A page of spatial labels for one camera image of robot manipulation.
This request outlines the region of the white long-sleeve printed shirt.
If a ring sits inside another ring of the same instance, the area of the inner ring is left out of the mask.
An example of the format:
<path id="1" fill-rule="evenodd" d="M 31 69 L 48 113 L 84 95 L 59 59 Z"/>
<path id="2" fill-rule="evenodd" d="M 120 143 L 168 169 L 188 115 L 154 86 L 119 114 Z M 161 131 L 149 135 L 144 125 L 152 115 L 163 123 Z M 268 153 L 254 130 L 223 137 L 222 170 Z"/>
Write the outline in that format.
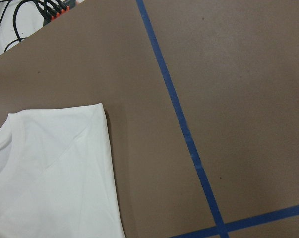
<path id="1" fill-rule="evenodd" d="M 8 114 L 0 238 L 124 236 L 103 105 Z"/>

